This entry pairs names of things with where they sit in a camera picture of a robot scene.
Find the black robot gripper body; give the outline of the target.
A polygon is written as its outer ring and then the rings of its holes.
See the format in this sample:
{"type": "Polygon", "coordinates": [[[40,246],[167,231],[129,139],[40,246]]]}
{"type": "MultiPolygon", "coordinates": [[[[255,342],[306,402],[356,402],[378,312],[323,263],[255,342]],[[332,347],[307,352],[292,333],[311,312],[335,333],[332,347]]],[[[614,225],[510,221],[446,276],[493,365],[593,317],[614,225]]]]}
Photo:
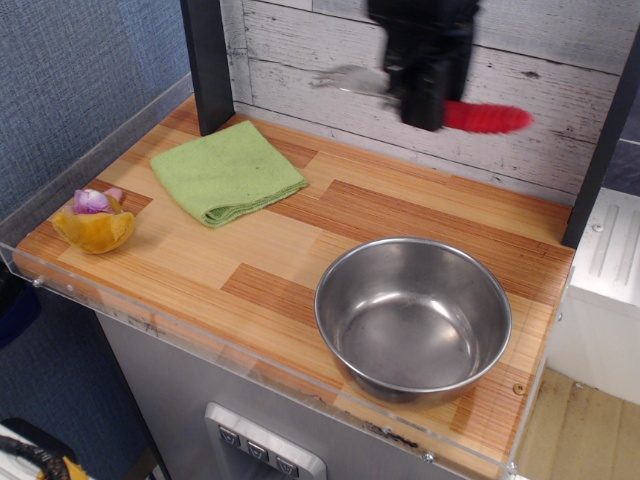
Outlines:
{"type": "Polygon", "coordinates": [[[367,3],[368,17],[386,32],[385,68],[409,68],[439,60],[467,65],[477,1],[380,0],[367,3]]]}

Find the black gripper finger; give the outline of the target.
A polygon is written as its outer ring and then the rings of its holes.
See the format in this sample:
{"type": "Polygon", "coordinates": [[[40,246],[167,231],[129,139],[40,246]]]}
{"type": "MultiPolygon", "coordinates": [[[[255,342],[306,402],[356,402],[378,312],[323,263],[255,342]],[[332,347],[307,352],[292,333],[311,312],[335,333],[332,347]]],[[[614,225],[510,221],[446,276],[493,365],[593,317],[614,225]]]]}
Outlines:
{"type": "Polygon", "coordinates": [[[440,129],[444,120],[448,63],[392,66],[388,74],[389,92],[399,102],[401,121],[430,132],[440,129]]]}
{"type": "Polygon", "coordinates": [[[446,100],[459,101],[464,93],[473,48],[471,36],[445,37],[445,63],[447,65],[446,100]]]}

